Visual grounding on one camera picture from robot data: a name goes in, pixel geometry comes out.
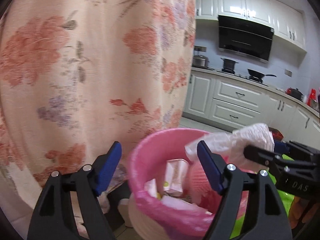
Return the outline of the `operator hand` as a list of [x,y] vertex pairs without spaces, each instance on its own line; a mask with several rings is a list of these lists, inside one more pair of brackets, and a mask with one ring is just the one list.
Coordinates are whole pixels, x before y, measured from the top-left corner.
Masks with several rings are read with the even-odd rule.
[[303,199],[295,196],[291,203],[288,216],[291,229],[294,229],[297,226],[301,217],[303,217],[302,223],[308,222],[319,209],[319,203],[314,204],[313,207],[306,213],[306,215],[302,216],[305,209],[306,205],[303,204]]

